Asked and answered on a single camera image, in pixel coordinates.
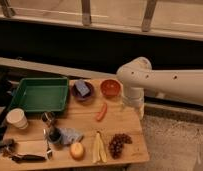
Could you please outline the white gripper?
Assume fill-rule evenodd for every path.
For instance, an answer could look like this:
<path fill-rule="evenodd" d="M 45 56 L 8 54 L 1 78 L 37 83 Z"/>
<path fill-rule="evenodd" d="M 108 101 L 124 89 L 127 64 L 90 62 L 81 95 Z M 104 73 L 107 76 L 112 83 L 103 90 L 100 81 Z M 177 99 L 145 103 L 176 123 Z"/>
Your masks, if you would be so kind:
<path fill-rule="evenodd" d="M 144 90 L 138 87 L 124 87 L 122 101 L 125 105 L 133 107 L 139 118 L 144 117 Z"/>

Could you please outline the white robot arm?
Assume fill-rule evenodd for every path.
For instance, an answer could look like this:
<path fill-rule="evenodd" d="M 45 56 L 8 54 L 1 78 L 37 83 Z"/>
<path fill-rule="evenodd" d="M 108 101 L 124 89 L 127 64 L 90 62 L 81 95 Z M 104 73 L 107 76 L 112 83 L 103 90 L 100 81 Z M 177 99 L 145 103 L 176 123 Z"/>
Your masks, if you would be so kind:
<path fill-rule="evenodd" d="M 153 70 L 150 61 L 138 57 L 122 65 L 116 73 L 123 85 L 122 101 L 144 116 L 144 90 L 178 97 L 203 106 L 203 70 Z"/>

